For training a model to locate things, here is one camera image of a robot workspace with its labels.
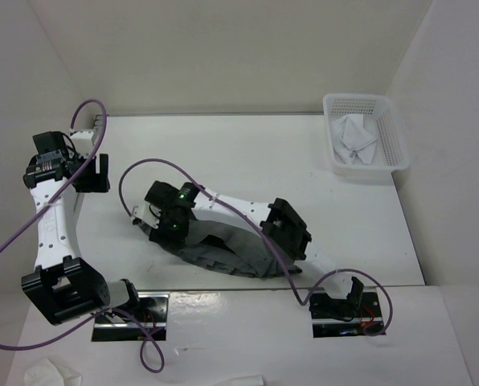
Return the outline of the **grey pleated skirt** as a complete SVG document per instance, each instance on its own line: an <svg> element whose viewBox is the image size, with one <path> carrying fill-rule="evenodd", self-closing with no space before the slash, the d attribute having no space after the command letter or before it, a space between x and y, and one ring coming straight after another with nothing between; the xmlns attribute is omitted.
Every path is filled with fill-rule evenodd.
<svg viewBox="0 0 479 386"><path fill-rule="evenodd" d="M258 279L285 275L258 236L234 226L192 220L183 243L166 238L154 242L182 261L211 272Z"/></svg>

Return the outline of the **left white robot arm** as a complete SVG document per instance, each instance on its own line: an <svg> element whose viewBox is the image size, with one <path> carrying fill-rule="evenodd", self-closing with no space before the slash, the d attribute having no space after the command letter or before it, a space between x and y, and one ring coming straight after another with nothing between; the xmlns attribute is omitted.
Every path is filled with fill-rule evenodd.
<svg viewBox="0 0 479 386"><path fill-rule="evenodd" d="M22 277L21 285L52 325L108 308L130 322L142 311L134 285L127 279L106 281L83 259L77 240L85 194L110 188L108 155L91 154L98 137L95 130L35 135L37 154L23 176L41 217L34 271Z"/></svg>

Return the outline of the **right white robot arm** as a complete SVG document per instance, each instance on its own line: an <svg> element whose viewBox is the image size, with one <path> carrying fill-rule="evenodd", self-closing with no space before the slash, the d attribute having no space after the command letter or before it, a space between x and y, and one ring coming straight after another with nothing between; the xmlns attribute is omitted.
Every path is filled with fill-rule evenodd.
<svg viewBox="0 0 479 386"><path fill-rule="evenodd" d="M156 181L132 211L149 240L183 261L221 274L268 280L301 274L312 236L284 199L258 203L186 182Z"/></svg>

